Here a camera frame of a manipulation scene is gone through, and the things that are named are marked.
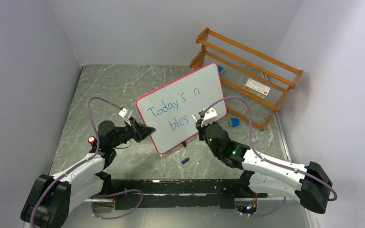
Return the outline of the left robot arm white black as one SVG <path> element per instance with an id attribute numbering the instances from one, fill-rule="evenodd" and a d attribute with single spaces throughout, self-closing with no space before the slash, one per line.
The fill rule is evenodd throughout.
<path id="1" fill-rule="evenodd" d="M 89 153 L 80 166 L 36 178 L 20 214 L 22 221 L 40 228 L 60 228 L 69 213 L 91 196 L 102 198 L 112 193 L 111 175 L 106 169 L 116 157 L 115 148 L 130 140 L 137 143 L 155 132 L 155 128 L 138 123 L 133 117 L 124 127 L 106 120 L 98 126 L 98 137 L 91 136 Z"/>

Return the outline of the blue marker cap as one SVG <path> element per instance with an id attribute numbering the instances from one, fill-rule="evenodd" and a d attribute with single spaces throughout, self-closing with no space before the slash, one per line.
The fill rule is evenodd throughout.
<path id="1" fill-rule="evenodd" d="M 187 158 L 183 159 L 183 160 L 181 161 L 181 163 L 182 163 L 182 164 L 185 164 L 185 163 L 187 163 L 189 160 L 190 160 L 190 158 L 189 158 L 189 157 L 187 157 Z"/>

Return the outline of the whiteboard with pink frame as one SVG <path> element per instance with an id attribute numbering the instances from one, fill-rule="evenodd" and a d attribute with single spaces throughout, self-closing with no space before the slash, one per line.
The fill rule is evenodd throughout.
<path id="1" fill-rule="evenodd" d="M 165 154 L 197 133 L 191 114 L 224 97 L 218 65 L 214 62 L 173 80 L 136 100 L 145 125 L 156 131 L 150 135 L 158 154 Z"/>

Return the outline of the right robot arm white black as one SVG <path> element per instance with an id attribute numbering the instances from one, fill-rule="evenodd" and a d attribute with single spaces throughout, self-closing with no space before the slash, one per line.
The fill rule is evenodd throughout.
<path id="1" fill-rule="evenodd" d="M 245 179 L 237 185 L 240 195 L 268 193 L 296 200 L 314 213 L 326 212 L 333 183 L 320 164 L 296 164 L 259 153 L 232 140 L 217 122 L 197 121 L 195 127 L 199 140 L 219 161 L 243 171 Z"/>

